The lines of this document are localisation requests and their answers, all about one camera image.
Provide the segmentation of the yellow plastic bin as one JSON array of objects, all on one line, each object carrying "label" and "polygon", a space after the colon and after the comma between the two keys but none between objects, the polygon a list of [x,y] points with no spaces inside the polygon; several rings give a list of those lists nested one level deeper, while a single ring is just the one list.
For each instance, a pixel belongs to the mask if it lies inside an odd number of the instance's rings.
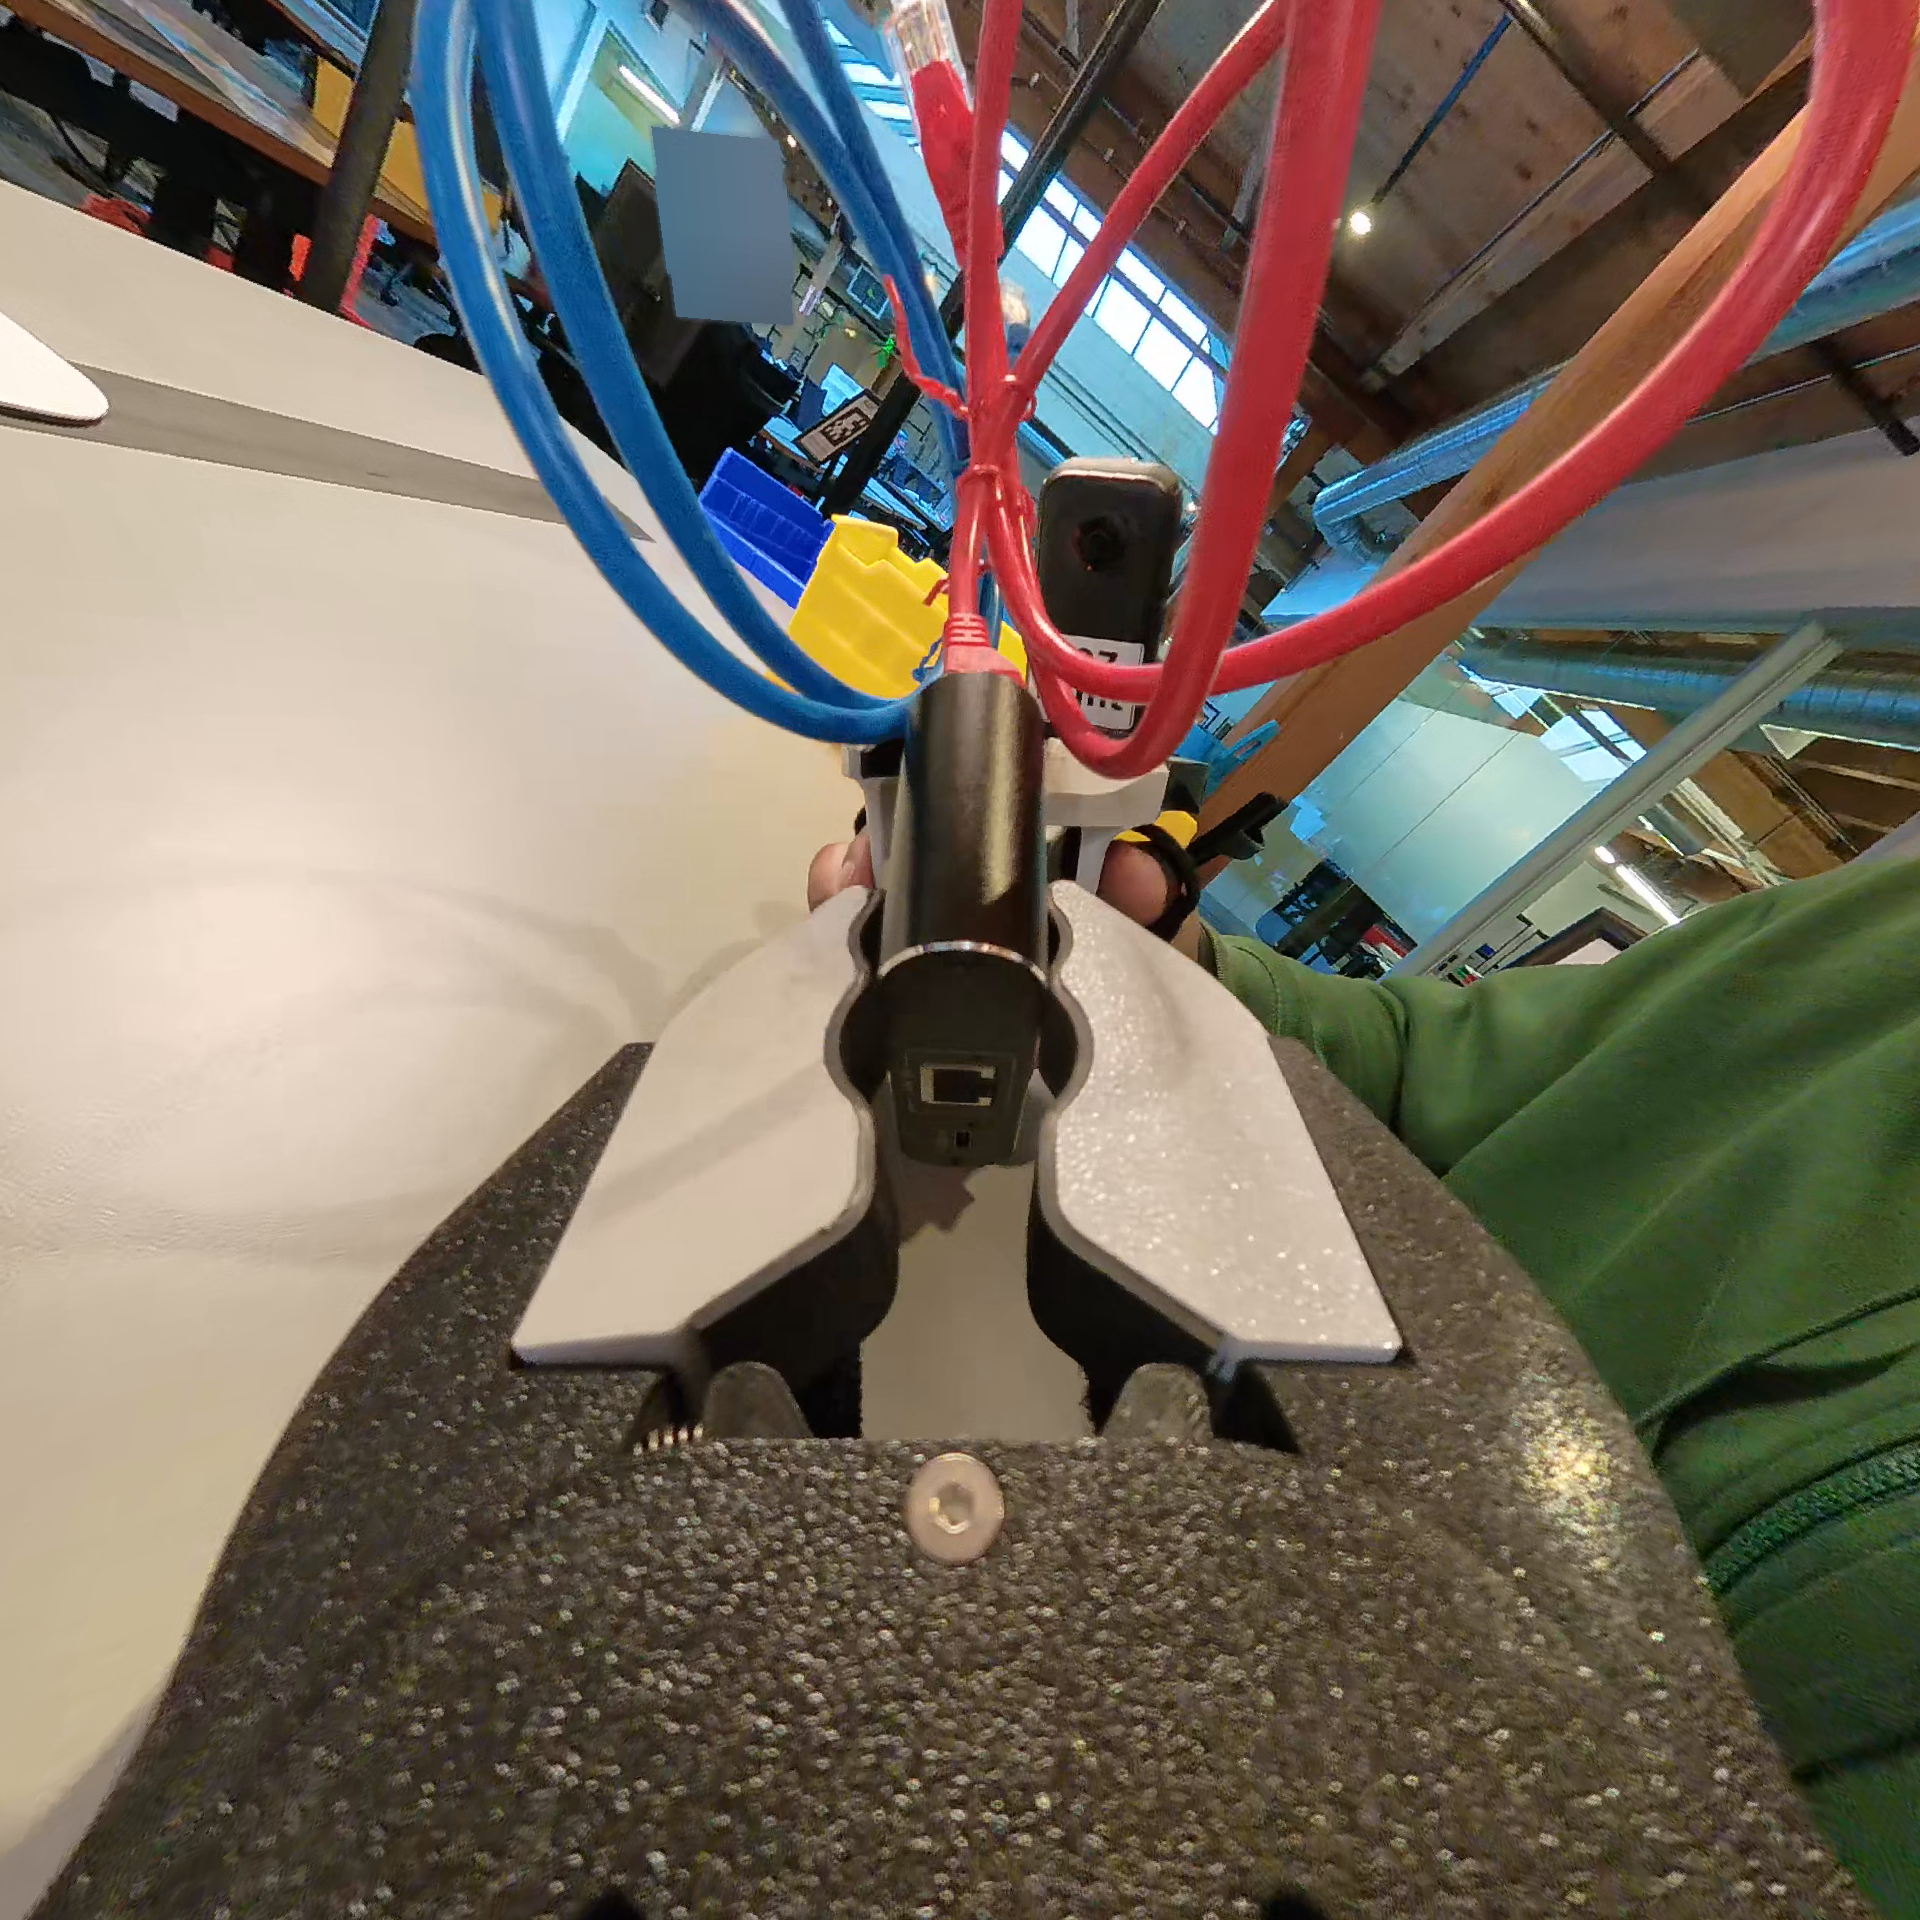
[{"label": "yellow plastic bin", "polygon": [[839,517],[788,633],[853,691],[883,705],[910,699],[941,671],[945,585],[936,562],[902,556],[894,527]]}]

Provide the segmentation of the green hoodie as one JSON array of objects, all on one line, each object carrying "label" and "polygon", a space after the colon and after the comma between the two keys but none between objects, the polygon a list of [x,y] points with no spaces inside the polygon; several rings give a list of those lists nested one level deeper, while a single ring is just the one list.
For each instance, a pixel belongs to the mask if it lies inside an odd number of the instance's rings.
[{"label": "green hoodie", "polygon": [[1686,1222],[1633,1390],[1747,1685],[1888,1915],[1915,1915],[1915,1169]]}]

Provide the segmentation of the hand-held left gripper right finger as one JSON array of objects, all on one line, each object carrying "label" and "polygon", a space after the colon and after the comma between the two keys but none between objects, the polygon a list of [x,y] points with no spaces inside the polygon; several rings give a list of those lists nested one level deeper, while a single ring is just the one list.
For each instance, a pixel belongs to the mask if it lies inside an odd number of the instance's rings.
[{"label": "hand-held left gripper right finger", "polygon": [[1400,1329],[1272,1037],[1209,972],[1073,882],[1049,898],[1025,1300],[1100,1431],[1152,1365],[1260,1434],[1260,1362],[1389,1365]]}]

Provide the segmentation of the wooden post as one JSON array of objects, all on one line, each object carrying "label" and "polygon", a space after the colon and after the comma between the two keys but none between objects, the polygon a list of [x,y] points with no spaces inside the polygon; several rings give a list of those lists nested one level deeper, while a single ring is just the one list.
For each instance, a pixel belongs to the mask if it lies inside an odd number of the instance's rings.
[{"label": "wooden post", "polygon": [[1255,646],[1277,685],[1247,713],[1275,725],[1207,805],[1297,796],[1539,550],[1663,449],[1761,348],[1808,282],[1915,173],[1915,45],[1871,163],[1840,163],[1823,81],[1785,133],[1595,332],[1542,397],[1344,609]]}]

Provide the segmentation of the black pole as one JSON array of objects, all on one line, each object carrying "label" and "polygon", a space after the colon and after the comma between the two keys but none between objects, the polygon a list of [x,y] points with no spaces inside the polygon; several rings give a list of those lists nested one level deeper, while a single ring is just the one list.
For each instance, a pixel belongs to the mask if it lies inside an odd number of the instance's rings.
[{"label": "black pole", "polygon": [[351,261],[399,118],[419,3],[380,3],[357,69],[343,130],[316,202],[297,297],[340,313]]}]

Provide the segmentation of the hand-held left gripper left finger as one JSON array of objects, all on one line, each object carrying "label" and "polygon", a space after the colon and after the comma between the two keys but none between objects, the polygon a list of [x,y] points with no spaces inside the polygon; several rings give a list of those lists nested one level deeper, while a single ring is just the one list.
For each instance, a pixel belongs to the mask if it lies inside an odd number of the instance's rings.
[{"label": "hand-held left gripper left finger", "polygon": [[876,916],[843,892],[670,1018],[511,1332],[521,1366],[654,1371],[703,1411],[756,1362],[817,1436],[862,1436],[862,1350],[901,1267],[845,1058]]}]

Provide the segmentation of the blue plastic bin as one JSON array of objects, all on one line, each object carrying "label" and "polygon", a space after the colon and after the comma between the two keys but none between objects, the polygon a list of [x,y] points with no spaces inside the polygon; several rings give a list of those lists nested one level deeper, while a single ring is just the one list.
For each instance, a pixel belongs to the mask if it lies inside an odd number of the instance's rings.
[{"label": "blue plastic bin", "polygon": [[796,609],[832,537],[832,521],[735,449],[720,453],[700,505],[732,561]]}]

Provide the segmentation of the black ethernet switch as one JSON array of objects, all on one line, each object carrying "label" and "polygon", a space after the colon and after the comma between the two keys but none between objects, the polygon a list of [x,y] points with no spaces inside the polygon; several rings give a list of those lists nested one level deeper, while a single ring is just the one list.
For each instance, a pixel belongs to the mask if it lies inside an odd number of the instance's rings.
[{"label": "black ethernet switch", "polygon": [[996,670],[923,685],[902,735],[872,977],[901,1150],[1014,1151],[1049,1004],[1045,726]]}]

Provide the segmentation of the person's right hand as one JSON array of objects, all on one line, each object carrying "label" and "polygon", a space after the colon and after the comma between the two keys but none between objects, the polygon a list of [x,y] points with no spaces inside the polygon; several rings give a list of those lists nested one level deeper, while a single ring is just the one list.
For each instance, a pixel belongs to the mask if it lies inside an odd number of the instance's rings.
[{"label": "person's right hand", "polygon": [[[865,817],[855,820],[855,837],[823,847],[806,869],[806,910],[821,908],[845,890],[872,890],[872,844]],[[1187,853],[1191,828],[1180,814],[1163,814],[1152,826],[1118,834],[1102,860],[1096,893],[1126,918],[1155,930],[1180,953],[1198,961],[1207,932],[1195,916],[1195,869]]]}]

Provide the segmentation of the instruction board on white stand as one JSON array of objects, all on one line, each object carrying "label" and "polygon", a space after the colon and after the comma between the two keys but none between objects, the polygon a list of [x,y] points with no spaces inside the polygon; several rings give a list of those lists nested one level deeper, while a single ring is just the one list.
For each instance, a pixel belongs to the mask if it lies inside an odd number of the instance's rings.
[{"label": "instruction board on white stand", "polygon": [[36,425],[97,425],[108,418],[110,403],[101,387],[27,327],[1,315],[0,335],[5,418]]}]

